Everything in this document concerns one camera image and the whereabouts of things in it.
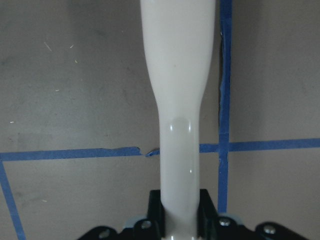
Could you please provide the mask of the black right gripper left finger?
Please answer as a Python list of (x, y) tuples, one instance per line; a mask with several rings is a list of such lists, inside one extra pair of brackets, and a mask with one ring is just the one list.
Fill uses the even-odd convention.
[(81, 240), (160, 240), (165, 235), (165, 211), (161, 192), (151, 190), (146, 217), (134, 221), (118, 233), (109, 226), (97, 226), (80, 237)]

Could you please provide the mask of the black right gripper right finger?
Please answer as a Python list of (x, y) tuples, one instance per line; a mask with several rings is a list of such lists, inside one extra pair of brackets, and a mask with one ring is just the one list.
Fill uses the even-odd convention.
[(306, 238), (276, 222), (265, 221), (254, 230), (234, 217), (218, 214), (209, 192), (200, 190), (198, 233), (203, 240), (305, 240)]

